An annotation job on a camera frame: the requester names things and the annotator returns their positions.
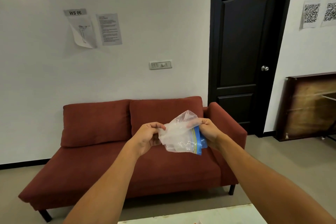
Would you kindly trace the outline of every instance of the black sofa leg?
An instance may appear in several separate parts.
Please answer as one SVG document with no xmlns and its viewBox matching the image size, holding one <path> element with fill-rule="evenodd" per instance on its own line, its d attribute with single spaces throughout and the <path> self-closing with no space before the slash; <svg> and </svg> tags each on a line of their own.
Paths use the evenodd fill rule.
<svg viewBox="0 0 336 224">
<path fill-rule="evenodd" d="M 230 186 L 230 190 L 229 190 L 229 195 L 230 195 L 230 196 L 233 195 L 233 192 L 235 191 L 235 187 L 236 187 L 236 185 L 231 185 L 231 186 Z"/>
<path fill-rule="evenodd" d="M 53 219 L 50 214 L 47 212 L 47 210 L 39 210 L 39 213 L 42 215 L 42 217 L 44 218 L 44 220 L 46 222 L 51 222 L 51 220 Z"/>
</svg>

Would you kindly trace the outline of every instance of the black baseboard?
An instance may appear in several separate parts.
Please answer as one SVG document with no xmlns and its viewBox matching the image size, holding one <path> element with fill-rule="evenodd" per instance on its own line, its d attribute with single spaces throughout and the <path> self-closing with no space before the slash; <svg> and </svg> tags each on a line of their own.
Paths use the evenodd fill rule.
<svg viewBox="0 0 336 224">
<path fill-rule="evenodd" d="M 31 167 L 31 166 L 45 165 L 49 161 L 49 159 L 50 158 L 9 163 L 9 164 L 0 164 L 0 170 L 12 169 L 12 168 L 18 168 L 18 167 Z"/>
<path fill-rule="evenodd" d="M 273 136 L 275 137 L 275 135 L 277 134 L 276 131 L 268 131 L 268 132 L 264 132 L 262 135 L 256 135 L 257 137 L 267 137 L 267 136 Z"/>
</svg>

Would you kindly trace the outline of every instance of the hand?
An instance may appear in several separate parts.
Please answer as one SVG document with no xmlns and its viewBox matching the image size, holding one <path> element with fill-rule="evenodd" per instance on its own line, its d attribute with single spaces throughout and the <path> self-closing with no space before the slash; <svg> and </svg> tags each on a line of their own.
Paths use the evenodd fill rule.
<svg viewBox="0 0 336 224">
<path fill-rule="evenodd" d="M 220 147 L 220 137 L 223 135 L 215 124 L 210 119 L 198 118 L 199 130 L 207 139 L 208 146 L 219 150 Z"/>
<path fill-rule="evenodd" d="M 158 122 L 143 124 L 128 141 L 134 146 L 139 157 L 144 155 L 152 146 L 161 144 L 158 137 L 159 128 L 166 130 L 165 125 Z"/>
</svg>

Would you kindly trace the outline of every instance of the red sofa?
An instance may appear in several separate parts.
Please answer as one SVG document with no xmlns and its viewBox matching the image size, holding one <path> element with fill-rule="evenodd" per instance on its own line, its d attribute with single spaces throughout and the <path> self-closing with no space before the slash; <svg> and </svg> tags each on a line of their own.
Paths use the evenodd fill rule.
<svg viewBox="0 0 336 224">
<path fill-rule="evenodd" d="M 148 122 L 169 123 L 186 110 L 210 118 L 242 148 L 246 131 L 217 103 L 202 106 L 201 97 L 164 100 L 119 100 L 64 106 L 61 147 L 19 198 L 51 220 L 46 209 L 76 204 L 116 159 L 128 139 Z M 221 154 L 172 153 L 152 147 L 136 163 L 127 198 L 232 185 L 237 179 Z"/>
</svg>

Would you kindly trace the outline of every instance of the ziplock bag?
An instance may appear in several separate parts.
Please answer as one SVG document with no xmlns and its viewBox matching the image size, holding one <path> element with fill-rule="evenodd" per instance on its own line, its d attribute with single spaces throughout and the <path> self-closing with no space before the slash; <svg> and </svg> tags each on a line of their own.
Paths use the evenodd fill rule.
<svg viewBox="0 0 336 224">
<path fill-rule="evenodd" d="M 187 110 L 165 124 L 166 130 L 159 128 L 159 140 L 167 151 L 201 155 L 202 148 L 207 148 L 208 145 L 198 125 L 197 115 Z"/>
</svg>

